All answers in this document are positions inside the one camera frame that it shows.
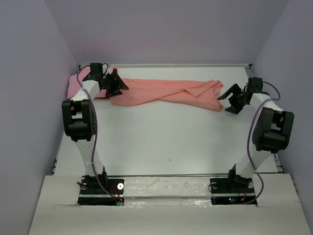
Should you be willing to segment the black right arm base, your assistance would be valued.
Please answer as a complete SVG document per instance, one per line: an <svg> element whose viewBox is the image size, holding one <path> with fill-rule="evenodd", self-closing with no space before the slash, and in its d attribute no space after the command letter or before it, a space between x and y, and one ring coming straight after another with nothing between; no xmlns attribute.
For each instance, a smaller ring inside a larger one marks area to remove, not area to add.
<svg viewBox="0 0 313 235"><path fill-rule="evenodd" d="M211 204L217 205L255 205L256 193L252 180L247 184L233 183L227 177L210 178L208 190L211 193Z"/></svg>

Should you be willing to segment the salmon orange t-shirt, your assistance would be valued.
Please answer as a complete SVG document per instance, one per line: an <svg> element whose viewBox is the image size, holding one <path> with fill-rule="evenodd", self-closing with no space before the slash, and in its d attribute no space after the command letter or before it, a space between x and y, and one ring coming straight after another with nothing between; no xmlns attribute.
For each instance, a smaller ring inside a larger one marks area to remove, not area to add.
<svg viewBox="0 0 313 235"><path fill-rule="evenodd" d="M153 101L182 103L213 111L221 111L218 100L223 83L219 80L124 79L128 90L111 98L116 106L137 106Z"/></svg>

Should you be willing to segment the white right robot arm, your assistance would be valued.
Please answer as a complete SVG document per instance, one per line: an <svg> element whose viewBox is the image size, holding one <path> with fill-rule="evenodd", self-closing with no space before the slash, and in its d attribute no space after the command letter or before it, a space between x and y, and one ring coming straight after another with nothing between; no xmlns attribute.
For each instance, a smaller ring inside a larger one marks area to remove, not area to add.
<svg viewBox="0 0 313 235"><path fill-rule="evenodd" d="M243 89L234 84L219 97L229 100L226 111L232 114L237 115L246 105L256 109L248 132L246 155L229 170L225 180L231 192L247 188L263 162L286 149L290 142L294 113L278 107L279 98L272 99L263 90L264 84L263 79L251 77Z"/></svg>

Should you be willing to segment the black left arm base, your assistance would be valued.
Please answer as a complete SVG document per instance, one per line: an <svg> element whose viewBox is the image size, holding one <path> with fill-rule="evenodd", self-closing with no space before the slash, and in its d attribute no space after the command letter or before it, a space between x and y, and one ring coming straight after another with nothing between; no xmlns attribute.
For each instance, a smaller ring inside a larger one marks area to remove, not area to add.
<svg viewBox="0 0 313 235"><path fill-rule="evenodd" d="M79 187L77 203L81 206L123 206L125 181L122 178L109 178L106 192L102 190L98 182L94 180L87 185L86 178L83 177L76 183Z"/></svg>

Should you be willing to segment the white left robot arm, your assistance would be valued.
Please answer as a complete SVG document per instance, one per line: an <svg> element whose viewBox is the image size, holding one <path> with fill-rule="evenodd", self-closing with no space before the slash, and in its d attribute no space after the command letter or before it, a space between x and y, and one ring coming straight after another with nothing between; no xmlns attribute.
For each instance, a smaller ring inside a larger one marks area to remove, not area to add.
<svg viewBox="0 0 313 235"><path fill-rule="evenodd" d="M77 146L85 167L84 182L78 185L82 190L91 189L109 195L108 175L96 151L98 121L93 101L102 90L114 97L122 95L122 91L129 87L117 69L109 68L106 63L81 67L76 74L76 82L79 90L62 102L62 114L65 134Z"/></svg>

